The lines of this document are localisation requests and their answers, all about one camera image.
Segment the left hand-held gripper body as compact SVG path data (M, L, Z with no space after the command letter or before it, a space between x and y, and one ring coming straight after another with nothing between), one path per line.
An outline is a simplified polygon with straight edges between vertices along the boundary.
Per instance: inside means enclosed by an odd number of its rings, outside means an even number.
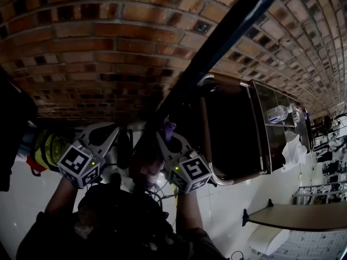
M113 122L87 126L57 162L60 173L75 187L83 189L103 171L105 156L120 128Z

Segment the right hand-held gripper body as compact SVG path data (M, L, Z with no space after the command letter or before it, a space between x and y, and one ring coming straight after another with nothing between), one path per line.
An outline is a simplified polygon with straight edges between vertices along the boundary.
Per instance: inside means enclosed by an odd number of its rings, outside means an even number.
M170 142L157 132L157 140L164 159L165 175L169 183L188 194L204 186L212 172L186 138L173 132Z

